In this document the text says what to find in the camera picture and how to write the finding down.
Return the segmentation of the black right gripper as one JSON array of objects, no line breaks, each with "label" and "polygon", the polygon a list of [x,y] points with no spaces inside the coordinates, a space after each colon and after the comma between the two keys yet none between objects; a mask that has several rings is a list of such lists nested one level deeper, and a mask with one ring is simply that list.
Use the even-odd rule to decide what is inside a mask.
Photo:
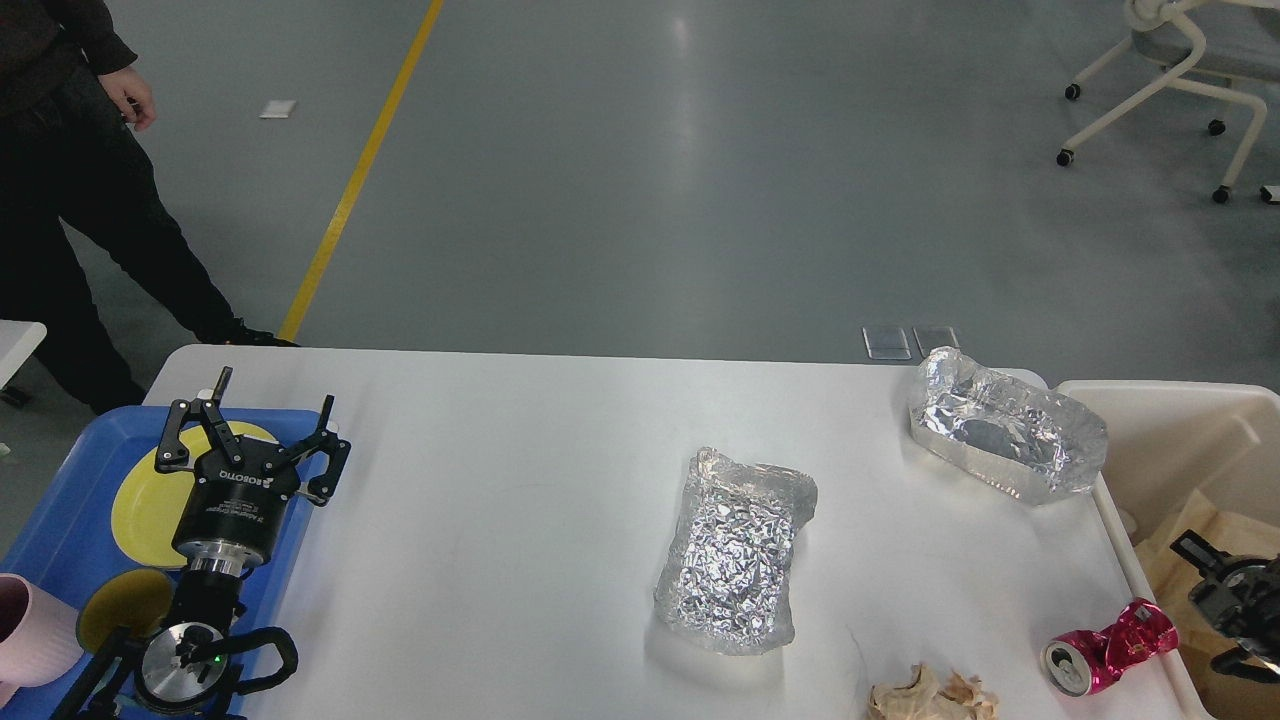
[{"label": "black right gripper", "polygon": [[1225,553],[1196,530],[1184,530],[1170,550],[1199,573],[1201,582],[1189,593],[1199,615],[1215,632],[1239,646],[1211,659],[1210,669],[1219,675],[1276,685],[1276,671],[1248,660],[1279,660],[1277,559]]}]

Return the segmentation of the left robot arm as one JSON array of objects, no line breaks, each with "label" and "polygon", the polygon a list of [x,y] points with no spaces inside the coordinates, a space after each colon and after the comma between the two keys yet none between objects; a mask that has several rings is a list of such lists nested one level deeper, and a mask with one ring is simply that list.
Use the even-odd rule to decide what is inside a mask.
[{"label": "left robot arm", "polygon": [[52,711],[55,719],[115,719],[125,685],[163,716],[228,719],[238,696],[269,691],[298,669],[298,650],[279,626],[243,633],[246,579],[269,564],[293,498],[321,507],[337,491],[349,442],[329,428],[326,396],[314,430],[280,445],[232,429],[221,398],[232,369],[223,368],[209,398],[175,400],[154,460],[160,474],[188,473],[172,548],[186,561],[161,615],[116,623],[96,641],[79,639],[88,666]]}]

